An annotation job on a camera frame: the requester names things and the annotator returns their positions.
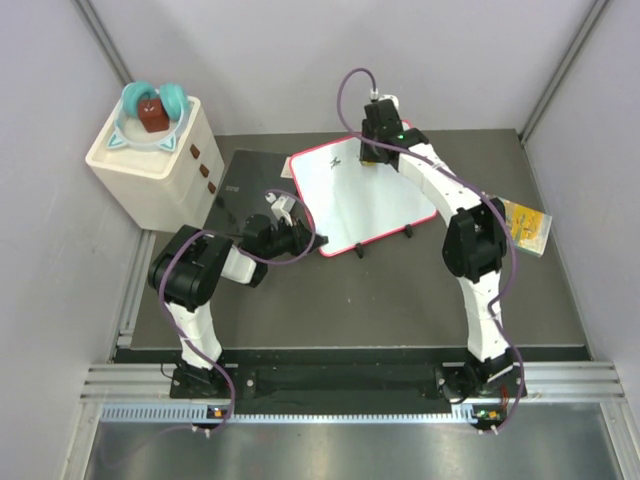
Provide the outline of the pink framed whiteboard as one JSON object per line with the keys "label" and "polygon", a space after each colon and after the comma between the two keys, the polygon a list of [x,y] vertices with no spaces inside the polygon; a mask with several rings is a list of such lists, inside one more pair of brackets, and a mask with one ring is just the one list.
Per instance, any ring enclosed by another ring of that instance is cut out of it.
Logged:
{"label": "pink framed whiteboard", "polygon": [[349,136],[298,152],[289,170],[316,232],[334,257],[437,216],[411,181],[386,164],[364,165],[361,143]]}

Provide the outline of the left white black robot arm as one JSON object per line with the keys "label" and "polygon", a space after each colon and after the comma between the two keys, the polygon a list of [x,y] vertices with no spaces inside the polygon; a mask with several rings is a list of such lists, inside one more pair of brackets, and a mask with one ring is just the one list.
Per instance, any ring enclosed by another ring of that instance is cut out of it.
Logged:
{"label": "left white black robot arm", "polygon": [[158,295],[181,344],[170,396],[176,399],[228,398],[229,375],[218,364],[223,347],[215,333],[210,301],[221,279],[256,287],[268,264],[290,254],[296,258],[329,242],[299,219],[254,214],[240,242],[185,225],[152,262],[148,283]]}

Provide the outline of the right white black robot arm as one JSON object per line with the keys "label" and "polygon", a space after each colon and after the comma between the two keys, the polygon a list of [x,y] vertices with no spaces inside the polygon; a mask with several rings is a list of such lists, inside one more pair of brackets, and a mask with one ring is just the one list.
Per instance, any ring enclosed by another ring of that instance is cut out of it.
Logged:
{"label": "right white black robot arm", "polygon": [[511,238],[504,204],[457,177],[421,131],[405,128],[392,99],[373,100],[364,112],[361,162],[392,166],[433,204],[447,227],[442,257],[462,290],[468,357],[459,368],[437,369],[441,394],[449,401],[490,395],[514,367],[499,300]]}

